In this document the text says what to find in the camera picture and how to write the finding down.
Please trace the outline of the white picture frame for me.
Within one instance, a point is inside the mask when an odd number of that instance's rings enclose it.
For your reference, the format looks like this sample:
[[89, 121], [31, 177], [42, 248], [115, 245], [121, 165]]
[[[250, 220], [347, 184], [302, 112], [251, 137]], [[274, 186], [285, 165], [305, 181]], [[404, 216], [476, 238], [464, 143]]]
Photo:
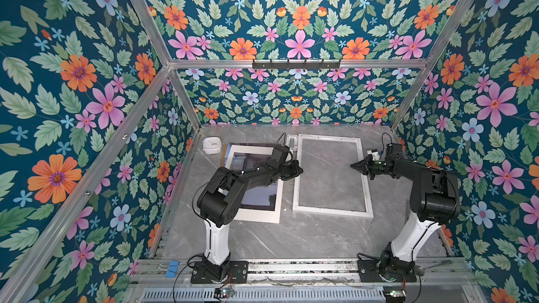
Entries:
[[350, 167], [364, 158], [361, 139], [300, 134], [296, 153], [303, 174], [295, 179], [293, 211], [374, 218], [369, 181]]

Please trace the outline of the white photo mat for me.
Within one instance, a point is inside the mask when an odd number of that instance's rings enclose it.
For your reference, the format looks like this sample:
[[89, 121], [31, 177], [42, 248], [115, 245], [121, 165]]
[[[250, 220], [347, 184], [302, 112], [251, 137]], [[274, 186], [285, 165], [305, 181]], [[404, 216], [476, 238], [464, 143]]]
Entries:
[[277, 212], [266, 212], [262, 210], [245, 210], [241, 208], [234, 217], [234, 221], [247, 221], [247, 222], [262, 222], [270, 224], [279, 224], [281, 211], [282, 211], [282, 197], [277, 204], [280, 204], [280, 208]]

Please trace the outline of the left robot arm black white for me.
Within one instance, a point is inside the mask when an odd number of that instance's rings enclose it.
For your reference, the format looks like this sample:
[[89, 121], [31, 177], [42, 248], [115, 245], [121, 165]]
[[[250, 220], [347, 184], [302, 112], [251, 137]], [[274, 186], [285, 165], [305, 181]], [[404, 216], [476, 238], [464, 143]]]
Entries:
[[233, 171], [217, 169], [197, 200], [199, 217], [206, 228], [206, 248], [202, 262], [206, 269], [220, 276], [230, 267], [229, 232], [245, 193], [266, 187], [278, 180], [288, 181], [303, 173], [296, 159], [278, 163], [272, 159], [255, 168]]

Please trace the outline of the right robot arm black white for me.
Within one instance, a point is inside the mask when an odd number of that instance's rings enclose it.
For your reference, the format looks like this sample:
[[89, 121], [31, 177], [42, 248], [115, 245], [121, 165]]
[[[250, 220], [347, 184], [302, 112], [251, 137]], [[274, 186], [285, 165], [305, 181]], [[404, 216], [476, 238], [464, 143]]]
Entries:
[[404, 158], [384, 161], [367, 158], [350, 167], [370, 179], [389, 175], [394, 179], [405, 178], [412, 182], [409, 199], [410, 216], [398, 237], [389, 242], [371, 271], [383, 281], [415, 281], [415, 260], [428, 239], [442, 225], [460, 213], [457, 177], [436, 168], [422, 166]]

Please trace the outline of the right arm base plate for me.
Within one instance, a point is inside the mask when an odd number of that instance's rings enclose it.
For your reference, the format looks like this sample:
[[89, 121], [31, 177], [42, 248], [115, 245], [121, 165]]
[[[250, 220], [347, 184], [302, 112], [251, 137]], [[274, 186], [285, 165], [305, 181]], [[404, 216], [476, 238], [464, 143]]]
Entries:
[[417, 275], [413, 269], [407, 271], [389, 268], [380, 272], [378, 262], [375, 260], [358, 260], [357, 268], [362, 283], [397, 283], [403, 281], [407, 283], [415, 283], [418, 281]]

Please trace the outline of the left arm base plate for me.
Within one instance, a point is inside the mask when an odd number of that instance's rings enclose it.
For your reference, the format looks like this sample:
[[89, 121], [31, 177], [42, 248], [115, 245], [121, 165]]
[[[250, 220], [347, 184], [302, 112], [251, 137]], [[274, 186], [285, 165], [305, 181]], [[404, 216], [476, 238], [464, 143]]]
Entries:
[[214, 265], [209, 261], [196, 262], [192, 270], [191, 284], [246, 283], [248, 276], [247, 261], [225, 261]]

